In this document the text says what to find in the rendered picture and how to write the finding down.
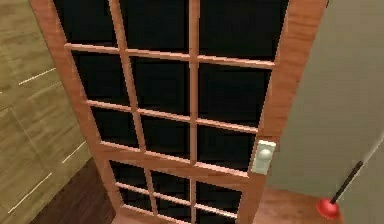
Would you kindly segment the brown wooden glass-pane door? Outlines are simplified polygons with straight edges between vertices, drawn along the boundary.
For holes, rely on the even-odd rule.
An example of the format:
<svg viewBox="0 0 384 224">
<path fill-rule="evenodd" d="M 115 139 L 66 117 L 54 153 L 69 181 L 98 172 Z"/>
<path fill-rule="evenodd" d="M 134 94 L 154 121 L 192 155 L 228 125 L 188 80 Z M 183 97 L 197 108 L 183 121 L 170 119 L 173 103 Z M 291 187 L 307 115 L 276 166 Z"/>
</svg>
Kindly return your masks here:
<svg viewBox="0 0 384 224">
<path fill-rule="evenodd" d="M 262 224 L 327 0 L 29 0 L 118 218 Z"/>
</svg>

